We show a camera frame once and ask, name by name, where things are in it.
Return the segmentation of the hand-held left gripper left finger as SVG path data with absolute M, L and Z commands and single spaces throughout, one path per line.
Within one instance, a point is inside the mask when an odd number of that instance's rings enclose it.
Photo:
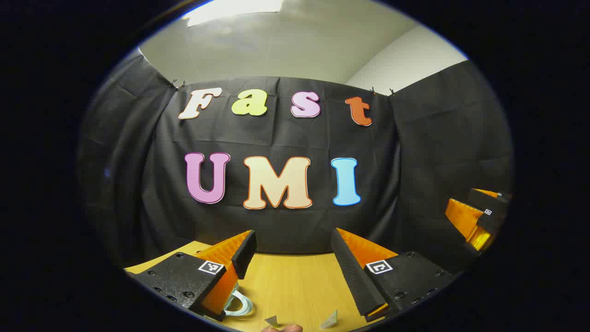
M 177 306 L 223 321 L 254 308 L 239 290 L 257 240 L 249 230 L 194 254 L 177 251 L 140 273 L 127 273 L 137 283 Z

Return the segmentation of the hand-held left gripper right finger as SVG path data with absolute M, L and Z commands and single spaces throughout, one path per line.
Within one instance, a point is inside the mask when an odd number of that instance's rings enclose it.
M 397 254 L 341 228 L 334 229 L 330 243 L 357 310 L 368 323 L 409 311 L 455 279 L 418 252 Z

